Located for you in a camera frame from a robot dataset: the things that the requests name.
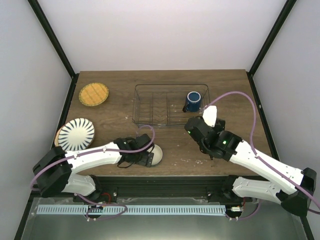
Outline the blue ceramic mug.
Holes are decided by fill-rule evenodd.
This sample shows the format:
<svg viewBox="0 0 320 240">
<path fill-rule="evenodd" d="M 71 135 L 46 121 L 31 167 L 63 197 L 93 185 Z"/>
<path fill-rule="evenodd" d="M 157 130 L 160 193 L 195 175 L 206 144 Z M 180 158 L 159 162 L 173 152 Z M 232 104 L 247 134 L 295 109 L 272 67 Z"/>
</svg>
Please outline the blue ceramic mug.
<svg viewBox="0 0 320 240">
<path fill-rule="evenodd" d="M 192 112 L 196 113 L 201 108 L 202 96 L 197 91 L 191 91 L 186 95 L 185 104 L 182 108 L 184 113 Z"/>
</svg>

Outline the round woven bamboo tray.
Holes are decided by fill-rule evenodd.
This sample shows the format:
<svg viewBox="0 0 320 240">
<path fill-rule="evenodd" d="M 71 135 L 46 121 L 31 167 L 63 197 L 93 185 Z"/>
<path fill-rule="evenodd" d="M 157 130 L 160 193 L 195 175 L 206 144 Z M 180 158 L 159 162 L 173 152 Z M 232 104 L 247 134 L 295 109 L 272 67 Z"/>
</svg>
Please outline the round woven bamboo tray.
<svg viewBox="0 0 320 240">
<path fill-rule="evenodd" d="M 85 85 L 79 92 L 79 101 L 87 106 L 94 107 L 102 104 L 109 96 L 108 87 L 100 82 Z"/>
</svg>

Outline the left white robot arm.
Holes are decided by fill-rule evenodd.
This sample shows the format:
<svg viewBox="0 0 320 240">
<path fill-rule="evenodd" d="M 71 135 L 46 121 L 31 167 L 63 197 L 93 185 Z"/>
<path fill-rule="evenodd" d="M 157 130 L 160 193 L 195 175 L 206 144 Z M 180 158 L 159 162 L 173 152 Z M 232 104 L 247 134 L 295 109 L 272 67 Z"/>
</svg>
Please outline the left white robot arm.
<svg viewBox="0 0 320 240">
<path fill-rule="evenodd" d="M 114 141 L 84 150 L 64 151 L 54 147 L 33 167 L 37 189 L 43 198 L 60 193 L 80 194 L 91 202 L 102 196 L 102 187 L 94 175 L 80 173 L 103 165 L 127 163 L 154 167 L 163 158 L 163 151 L 146 134 L 136 138 L 117 138 Z"/>
</svg>

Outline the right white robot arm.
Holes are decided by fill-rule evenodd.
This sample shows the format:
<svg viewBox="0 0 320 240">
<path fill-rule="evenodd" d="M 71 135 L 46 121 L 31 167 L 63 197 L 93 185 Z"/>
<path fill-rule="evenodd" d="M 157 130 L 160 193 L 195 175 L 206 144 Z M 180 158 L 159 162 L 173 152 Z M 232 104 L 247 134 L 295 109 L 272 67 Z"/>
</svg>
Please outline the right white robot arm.
<svg viewBox="0 0 320 240">
<path fill-rule="evenodd" d="M 212 127 L 201 116 L 191 117 L 184 128 L 203 154 L 240 165 L 264 178 L 249 180 L 233 176 L 231 183 L 222 188 L 225 200 L 232 202 L 238 197 L 261 199 L 277 203 L 298 217 L 307 216 L 316 189 L 316 171 L 286 165 L 253 149 L 247 141 L 225 130 L 222 119 Z"/>
</svg>

